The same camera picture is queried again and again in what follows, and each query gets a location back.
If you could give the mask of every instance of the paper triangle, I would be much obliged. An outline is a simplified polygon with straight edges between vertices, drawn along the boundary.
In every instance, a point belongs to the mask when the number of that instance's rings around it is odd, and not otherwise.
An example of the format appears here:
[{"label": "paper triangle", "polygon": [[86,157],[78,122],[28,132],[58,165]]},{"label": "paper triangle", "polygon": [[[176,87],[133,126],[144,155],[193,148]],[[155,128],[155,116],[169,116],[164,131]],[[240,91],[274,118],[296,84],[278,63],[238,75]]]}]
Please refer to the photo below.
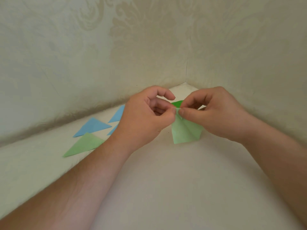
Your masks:
[{"label": "paper triangle", "polygon": [[178,114],[180,108],[176,108],[176,110],[175,121],[172,123],[174,144],[199,140],[201,132],[204,129],[203,126],[182,118]]},{"label": "paper triangle", "polygon": [[181,105],[182,102],[183,102],[183,100],[177,101],[177,102],[172,102],[172,104],[173,104],[175,107],[180,108],[180,105]]},{"label": "paper triangle", "polygon": [[125,105],[120,106],[120,108],[116,111],[116,113],[113,115],[113,117],[110,119],[108,123],[120,121],[124,108],[125,108]]},{"label": "paper triangle", "polygon": [[113,131],[117,128],[118,124],[107,134],[107,135],[111,135],[113,133]]},{"label": "paper triangle", "polygon": [[86,124],[84,124],[73,137],[84,135],[85,133],[92,133],[95,131],[100,131],[100,130],[103,130],[109,127],[112,127],[112,126],[109,124],[103,123],[99,121],[98,119],[90,118],[89,121],[87,121]]},{"label": "paper triangle", "polygon": [[98,138],[90,133],[85,133],[64,155],[63,157],[72,156],[81,152],[90,151],[97,148],[105,142],[103,139]]}]

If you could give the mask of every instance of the fingernail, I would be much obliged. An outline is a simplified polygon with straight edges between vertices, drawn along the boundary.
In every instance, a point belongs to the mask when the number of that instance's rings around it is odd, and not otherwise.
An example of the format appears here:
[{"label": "fingernail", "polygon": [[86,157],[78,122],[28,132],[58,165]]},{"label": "fingernail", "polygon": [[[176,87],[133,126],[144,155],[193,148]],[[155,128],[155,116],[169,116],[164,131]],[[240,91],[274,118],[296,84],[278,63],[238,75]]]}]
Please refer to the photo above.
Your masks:
[{"label": "fingernail", "polygon": [[183,116],[184,112],[185,112],[185,110],[182,109],[182,108],[178,111],[179,115],[181,115],[181,116]]}]

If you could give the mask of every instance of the green paper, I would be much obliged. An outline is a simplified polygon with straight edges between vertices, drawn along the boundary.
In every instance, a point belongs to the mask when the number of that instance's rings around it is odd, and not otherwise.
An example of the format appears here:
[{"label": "green paper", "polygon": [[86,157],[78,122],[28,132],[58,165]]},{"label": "green paper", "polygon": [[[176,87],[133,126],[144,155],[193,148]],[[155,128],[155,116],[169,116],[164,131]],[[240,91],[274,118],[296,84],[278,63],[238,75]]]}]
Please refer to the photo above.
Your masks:
[{"label": "green paper", "polygon": [[188,121],[182,118],[178,111],[180,108],[176,108],[176,119],[172,123],[172,134],[174,143],[185,143],[194,140],[199,140],[203,126]]},{"label": "green paper", "polygon": [[97,148],[105,142],[103,139],[98,138],[90,133],[85,133],[64,155],[63,157],[72,156],[81,152],[90,151]]},{"label": "green paper", "polygon": [[172,104],[173,104],[175,107],[178,107],[178,108],[179,108],[182,102],[183,102],[183,100],[177,101],[177,102],[172,102]]}]

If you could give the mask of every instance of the left hand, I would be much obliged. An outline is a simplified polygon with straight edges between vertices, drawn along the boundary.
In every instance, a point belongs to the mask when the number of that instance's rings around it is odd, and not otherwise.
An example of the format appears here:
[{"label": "left hand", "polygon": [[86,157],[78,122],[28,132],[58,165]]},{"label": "left hand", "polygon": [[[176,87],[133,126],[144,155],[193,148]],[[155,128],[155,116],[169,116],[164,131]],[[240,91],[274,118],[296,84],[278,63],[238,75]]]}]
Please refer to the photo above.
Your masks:
[{"label": "left hand", "polygon": [[150,143],[162,129],[172,124],[175,121],[175,106],[157,95],[168,100],[175,99],[169,89],[159,86],[148,87],[131,96],[110,138],[132,153]]}]

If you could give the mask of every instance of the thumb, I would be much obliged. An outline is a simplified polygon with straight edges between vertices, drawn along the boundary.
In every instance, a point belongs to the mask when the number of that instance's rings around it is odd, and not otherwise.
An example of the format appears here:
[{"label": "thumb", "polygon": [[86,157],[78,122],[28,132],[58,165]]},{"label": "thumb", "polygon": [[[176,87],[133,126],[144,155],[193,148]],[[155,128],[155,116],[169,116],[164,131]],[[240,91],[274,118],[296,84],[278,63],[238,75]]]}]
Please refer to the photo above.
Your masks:
[{"label": "thumb", "polygon": [[196,110],[196,109],[187,108],[187,107],[181,108],[178,111],[178,114],[184,119],[197,123],[199,125],[204,124],[204,115],[206,115],[205,111]]},{"label": "thumb", "polygon": [[175,121],[176,109],[169,108],[159,116],[159,130],[166,128]]}]

